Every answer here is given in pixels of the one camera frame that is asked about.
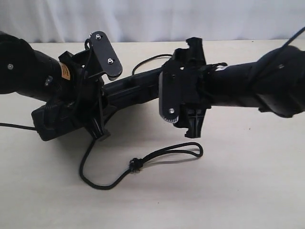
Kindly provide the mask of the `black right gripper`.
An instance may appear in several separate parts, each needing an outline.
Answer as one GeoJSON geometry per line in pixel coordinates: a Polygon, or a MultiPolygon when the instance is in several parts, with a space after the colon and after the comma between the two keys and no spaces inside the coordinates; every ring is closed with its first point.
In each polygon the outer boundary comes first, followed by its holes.
{"type": "Polygon", "coordinates": [[[200,138],[207,109],[211,108],[211,96],[205,91],[204,76],[211,66],[206,64],[202,38],[186,40],[188,49],[176,49],[173,60],[179,63],[181,92],[180,113],[177,124],[187,124],[185,137],[200,138]]]}

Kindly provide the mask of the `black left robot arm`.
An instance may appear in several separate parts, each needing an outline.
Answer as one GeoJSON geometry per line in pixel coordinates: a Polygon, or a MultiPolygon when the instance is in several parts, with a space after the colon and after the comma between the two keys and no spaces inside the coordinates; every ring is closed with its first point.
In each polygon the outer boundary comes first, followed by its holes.
{"type": "Polygon", "coordinates": [[[0,34],[0,92],[18,93],[44,105],[32,111],[34,130],[50,141],[84,128],[94,140],[109,136],[111,115],[103,76],[115,80],[122,73],[107,35],[92,33],[84,50],[54,59],[24,39],[0,34]]]}

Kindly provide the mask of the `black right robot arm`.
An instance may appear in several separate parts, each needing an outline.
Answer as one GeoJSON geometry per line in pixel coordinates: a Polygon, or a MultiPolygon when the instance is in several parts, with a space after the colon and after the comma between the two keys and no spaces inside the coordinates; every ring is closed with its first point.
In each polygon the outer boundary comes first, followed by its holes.
{"type": "Polygon", "coordinates": [[[206,111],[213,106],[257,108],[281,118],[305,111],[305,52],[288,42],[256,62],[185,70],[189,78],[195,78],[193,94],[199,97],[195,103],[181,104],[174,123],[187,130],[187,138],[201,136],[206,111]]]}

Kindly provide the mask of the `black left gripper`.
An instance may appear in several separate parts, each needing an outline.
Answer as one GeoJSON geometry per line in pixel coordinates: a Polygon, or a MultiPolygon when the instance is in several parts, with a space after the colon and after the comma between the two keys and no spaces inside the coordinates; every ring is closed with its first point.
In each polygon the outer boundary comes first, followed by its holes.
{"type": "Polygon", "coordinates": [[[58,122],[70,121],[73,124],[84,124],[84,128],[93,140],[103,141],[111,134],[101,119],[103,80],[105,74],[94,51],[82,51],[72,54],[65,51],[59,56],[70,73],[72,86],[66,95],[67,101],[60,109],[58,122]]]}

